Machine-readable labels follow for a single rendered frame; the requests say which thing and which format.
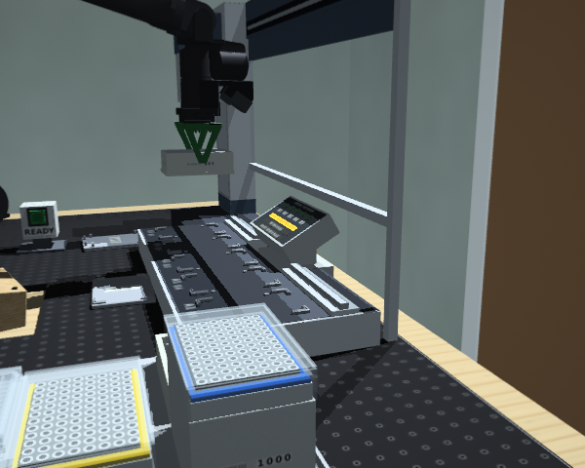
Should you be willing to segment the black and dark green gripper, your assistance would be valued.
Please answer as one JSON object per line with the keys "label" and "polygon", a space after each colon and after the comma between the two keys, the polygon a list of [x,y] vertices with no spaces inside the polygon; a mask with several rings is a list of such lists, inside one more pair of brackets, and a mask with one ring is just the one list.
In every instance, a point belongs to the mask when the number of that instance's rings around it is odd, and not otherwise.
{"label": "black and dark green gripper", "polygon": [[[199,80],[212,80],[212,78],[196,77],[180,79],[181,108],[177,107],[175,109],[176,115],[179,115],[179,122],[175,122],[175,126],[186,149],[193,148],[198,162],[207,163],[222,124],[211,123],[215,121],[215,116],[219,116],[219,108],[200,108]],[[194,132],[198,131],[203,132],[200,133],[197,144]],[[207,131],[211,131],[212,134],[205,153],[202,155],[200,149],[202,149]]]}

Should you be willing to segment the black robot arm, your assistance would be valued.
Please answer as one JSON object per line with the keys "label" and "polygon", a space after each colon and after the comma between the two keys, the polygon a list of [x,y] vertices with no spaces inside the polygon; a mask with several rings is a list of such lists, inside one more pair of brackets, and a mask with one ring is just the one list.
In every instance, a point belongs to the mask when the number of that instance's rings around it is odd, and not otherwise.
{"label": "black robot arm", "polygon": [[[200,108],[219,108],[222,99],[247,113],[253,104],[254,81],[243,81],[249,70],[245,45],[213,41],[216,17],[208,4],[198,0],[82,1],[144,21],[176,36],[176,43],[185,45],[179,50],[180,77],[213,78],[199,80]],[[218,86],[224,86],[220,92]]]}

